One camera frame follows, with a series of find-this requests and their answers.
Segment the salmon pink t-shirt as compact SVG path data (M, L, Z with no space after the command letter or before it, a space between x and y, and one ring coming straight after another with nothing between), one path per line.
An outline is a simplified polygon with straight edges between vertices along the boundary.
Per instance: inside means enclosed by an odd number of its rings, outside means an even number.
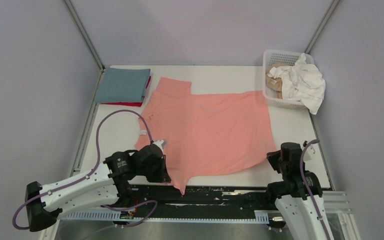
M262 163L277 147L268 106L259 91L192 94L192 83L162 77L146 104L139 125L150 138L164 140L171 184L182 194L189 180L220 176Z

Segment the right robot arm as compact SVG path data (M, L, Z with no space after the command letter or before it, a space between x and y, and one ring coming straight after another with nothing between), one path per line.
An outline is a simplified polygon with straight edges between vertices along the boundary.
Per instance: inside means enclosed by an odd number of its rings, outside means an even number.
M284 142L280 150L266 155L282 180L267 185L265 201L278 209L295 240L332 240L332 230L324 208L323 191L315 173L305 169L304 156L318 139L303 145Z

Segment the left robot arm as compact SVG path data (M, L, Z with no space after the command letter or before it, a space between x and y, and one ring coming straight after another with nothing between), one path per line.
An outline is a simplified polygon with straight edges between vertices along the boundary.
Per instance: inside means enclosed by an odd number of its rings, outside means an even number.
M114 206L128 207L135 202L129 181L144 176L149 183L168 183L164 140L140 150L118 151L89 172L59 182L26 186L27 229L38 232L57 220L84 209Z

